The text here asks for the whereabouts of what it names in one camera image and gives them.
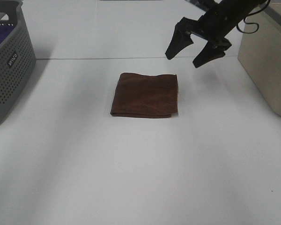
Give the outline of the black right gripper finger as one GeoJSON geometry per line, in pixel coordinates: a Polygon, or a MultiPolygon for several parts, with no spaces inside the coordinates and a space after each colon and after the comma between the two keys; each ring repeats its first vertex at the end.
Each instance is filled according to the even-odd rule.
{"type": "Polygon", "coordinates": [[[166,58],[168,60],[173,59],[179,52],[192,44],[191,33],[176,24],[171,42],[165,52],[166,58]]]}
{"type": "Polygon", "coordinates": [[[225,56],[225,49],[221,46],[207,42],[203,50],[193,60],[195,68],[199,68],[206,63],[225,56]]]}

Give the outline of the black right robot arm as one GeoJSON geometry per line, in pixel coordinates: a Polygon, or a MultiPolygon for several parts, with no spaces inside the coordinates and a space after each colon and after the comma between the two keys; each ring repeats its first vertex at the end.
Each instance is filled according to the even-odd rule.
{"type": "Polygon", "coordinates": [[[171,42],[165,52],[171,60],[179,52],[193,44],[191,35],[207,41],[202,51],[193,60],[196,68],[222,58],[232,44],[225,36],[247,17],[262,12],[270,3],[266,0],[190,0],[189,3],[205,11],[198,20],[183,17],[176,25],[171,42]]]}

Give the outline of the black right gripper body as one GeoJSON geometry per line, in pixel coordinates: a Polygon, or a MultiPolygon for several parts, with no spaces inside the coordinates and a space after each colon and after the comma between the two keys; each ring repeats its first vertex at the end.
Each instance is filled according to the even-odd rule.
{"type": "Polygon", "coordinates": [[[183,17],[177,24],[185,31],[196,35],[213,45],[228,50],[232,44],[225,36],[243,18],[242,8],[210,8],[198,20],[183,17]]]}

